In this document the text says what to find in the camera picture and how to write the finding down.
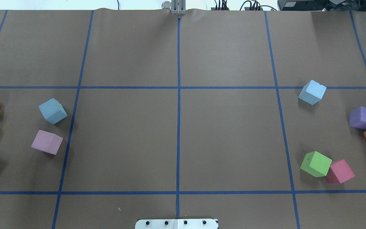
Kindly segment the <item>light blue foam block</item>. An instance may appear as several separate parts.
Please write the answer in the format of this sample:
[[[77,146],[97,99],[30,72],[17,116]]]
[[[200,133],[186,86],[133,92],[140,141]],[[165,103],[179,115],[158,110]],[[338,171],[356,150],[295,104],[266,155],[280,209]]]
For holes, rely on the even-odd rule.
[[[55,98],[42,103],[38,107],[43,118],[53,125],[67,117],[62,104]]]
[[[320,83],[310,80],[304,87],[302,88],[299,99],[303,100],[310,105],[314,105],[318,103],[324,96],[327,87],[321,85]]]

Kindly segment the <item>white metal mounting plate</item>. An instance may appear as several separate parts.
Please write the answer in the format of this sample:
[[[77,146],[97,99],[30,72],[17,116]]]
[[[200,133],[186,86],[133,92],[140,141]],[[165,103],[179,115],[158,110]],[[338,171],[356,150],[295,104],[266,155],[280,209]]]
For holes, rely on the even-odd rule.
[[[217,219],[142,219],[135,229],[218,229]]]

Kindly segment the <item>lilac pink foam block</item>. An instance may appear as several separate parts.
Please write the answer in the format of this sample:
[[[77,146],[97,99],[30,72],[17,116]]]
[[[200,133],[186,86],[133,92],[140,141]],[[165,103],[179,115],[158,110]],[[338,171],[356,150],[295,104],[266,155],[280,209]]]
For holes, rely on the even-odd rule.
[[[62,141],[62,137],[40,129],[38,130],[31,147],[51,155],[57,155]]]

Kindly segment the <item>magenta foam block near green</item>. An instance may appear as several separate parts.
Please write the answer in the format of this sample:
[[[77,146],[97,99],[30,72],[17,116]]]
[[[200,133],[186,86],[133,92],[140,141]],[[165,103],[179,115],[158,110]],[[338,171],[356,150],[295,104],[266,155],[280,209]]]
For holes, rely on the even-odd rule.
[[[329,184],[342,184],[354,177],[355,174],[345,159],[333,161],[325,176]]]

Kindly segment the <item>purple foam block right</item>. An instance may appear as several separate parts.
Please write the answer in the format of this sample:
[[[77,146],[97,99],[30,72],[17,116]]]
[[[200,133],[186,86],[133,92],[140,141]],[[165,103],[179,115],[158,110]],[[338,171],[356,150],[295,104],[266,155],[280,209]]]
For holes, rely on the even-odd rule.
[[[366,129],[366,107],[360,106],[349,112],[349,126]]]

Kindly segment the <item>black monitor base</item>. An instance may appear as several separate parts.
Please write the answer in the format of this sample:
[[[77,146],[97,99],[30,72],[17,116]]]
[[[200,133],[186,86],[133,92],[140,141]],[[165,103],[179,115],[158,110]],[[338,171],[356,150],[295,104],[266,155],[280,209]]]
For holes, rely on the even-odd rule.
[[[280,11],[361,11],[366,0],[278,0]]]

